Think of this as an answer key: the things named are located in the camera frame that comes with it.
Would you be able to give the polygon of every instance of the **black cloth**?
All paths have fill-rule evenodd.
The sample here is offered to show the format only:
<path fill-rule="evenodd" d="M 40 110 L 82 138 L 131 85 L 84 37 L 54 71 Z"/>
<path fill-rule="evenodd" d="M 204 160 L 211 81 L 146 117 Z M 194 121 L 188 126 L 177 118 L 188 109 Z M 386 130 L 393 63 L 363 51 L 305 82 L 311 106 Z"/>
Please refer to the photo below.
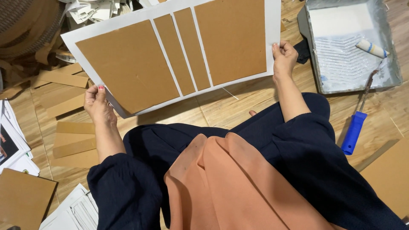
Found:
<path fill-rule="evenodd" d="M 300 64 L 305 64 L 311 57 L 310 49 L 308 48 L 308 41 L 306 38 L 300 41 L 294 46 L 294 49 L 298 53 L 297 62 Z"/>
<path fill-rule="evenodd" d="M 237 133 L 256 147 L 329 222 L 348 230 L 407 229 L 353 169 L 335 144 L 325 97 L 303 93 L 312 113 L 284 123 L 276 103 L 227 130 L 187 124 L 138 126 L 124 137 L 127 154 L 107 157 L 87 180 L 99 208 L 98 230 L 158 230 L 162 208 L 170 225 L 163 177 L 199 133 Z"/>

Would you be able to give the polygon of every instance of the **paint tray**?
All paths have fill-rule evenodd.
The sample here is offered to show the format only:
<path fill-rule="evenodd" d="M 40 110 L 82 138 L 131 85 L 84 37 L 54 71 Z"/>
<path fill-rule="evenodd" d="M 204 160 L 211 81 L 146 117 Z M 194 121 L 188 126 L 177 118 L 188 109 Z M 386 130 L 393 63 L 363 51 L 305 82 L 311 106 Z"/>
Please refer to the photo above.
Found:
<path fill-rule="evenodd" d="M 382 0 L 306 0 L 297 19 L 308 40 L 320 93 L 364 90 L 382 59 L 357 48 L 361 39 L 390 52 L 371 88 L 402 84 L 385 8 Z"/>

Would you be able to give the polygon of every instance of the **blue roller handle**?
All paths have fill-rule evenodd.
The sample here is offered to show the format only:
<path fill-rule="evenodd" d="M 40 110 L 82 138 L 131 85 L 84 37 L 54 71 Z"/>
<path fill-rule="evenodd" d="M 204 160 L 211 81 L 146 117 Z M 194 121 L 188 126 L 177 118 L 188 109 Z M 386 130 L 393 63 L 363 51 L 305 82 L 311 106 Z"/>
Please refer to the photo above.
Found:
<path fill-rule="evenodd" d="M 341 149 L 345 155 L 352 155 L 355 145 L 357 144 L 359 133 L 361 132 L 364 120 L 368 115 L 357 111 L 355 115 L 352 115 L 351 123 L 349 124 L 348 131 L 346 132 Z"/>

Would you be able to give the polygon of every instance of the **navy blue sleeve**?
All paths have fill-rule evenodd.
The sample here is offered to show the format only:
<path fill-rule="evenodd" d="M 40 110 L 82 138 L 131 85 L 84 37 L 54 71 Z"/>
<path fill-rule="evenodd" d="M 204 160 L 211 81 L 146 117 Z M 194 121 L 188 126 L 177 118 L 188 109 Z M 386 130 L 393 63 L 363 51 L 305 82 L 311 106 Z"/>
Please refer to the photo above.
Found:
<path fill-rule="evenodd" d="M 406 229 L 348 163 L 324 117 L 306 113 L 273 131 L 288 180 L 328 222 L 348 230 Z"/>
<path fill-rule="evenodd" d="M 87 176 L 98 206 L 97 230 L 160 229 L 162 193 L 152 169 L 124 153 L 108 156 Z"/>

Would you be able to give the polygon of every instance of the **orange fabric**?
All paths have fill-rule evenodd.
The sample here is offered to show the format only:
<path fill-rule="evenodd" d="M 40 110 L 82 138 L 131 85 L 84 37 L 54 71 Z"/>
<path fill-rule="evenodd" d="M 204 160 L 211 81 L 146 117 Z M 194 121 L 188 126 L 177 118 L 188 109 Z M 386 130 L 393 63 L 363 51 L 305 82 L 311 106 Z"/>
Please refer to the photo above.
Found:
<path fill-rule="evenodd" d="M 171 230 L 335 229 L 234 133 L 225 138 L 199 134 L 164 179 Z"/>

